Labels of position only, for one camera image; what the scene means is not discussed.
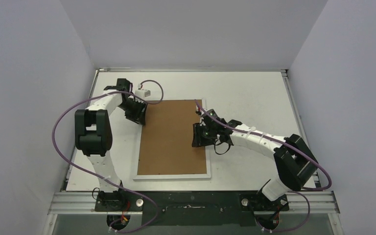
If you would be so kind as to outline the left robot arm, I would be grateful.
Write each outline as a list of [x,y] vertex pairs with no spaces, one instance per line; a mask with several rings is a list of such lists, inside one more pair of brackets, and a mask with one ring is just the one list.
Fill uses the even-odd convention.
[[102,95],[85,109],[74,114],[75,146],[91,162],[99,182],[97,203],[120,211],[130,202],[121,189],[122,181],[118,177],[112,162],[110,150],[113,145],[113,133],[110,115],[116,108],[124,111],[125,118],[138,125],[145,125],[147,104],[142,99],[151,95],[150,90],[138,85],[132,91],[133,84],[125,79],[117,79],[114,86],[107,86]]

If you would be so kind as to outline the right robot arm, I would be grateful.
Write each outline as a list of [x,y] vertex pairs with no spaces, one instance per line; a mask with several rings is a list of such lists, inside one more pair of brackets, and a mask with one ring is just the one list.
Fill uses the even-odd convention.
[[220,118],[211,109],[195,111],[200,117],[193,124],[192,147],[217,147],[221,144],[245,147],[275,162],[277,173],[257,192],[256,205],[273,210],[289,191],[300,191],[318,169],[317,160],[299,135],[290,137],[269,135],[238,120]]

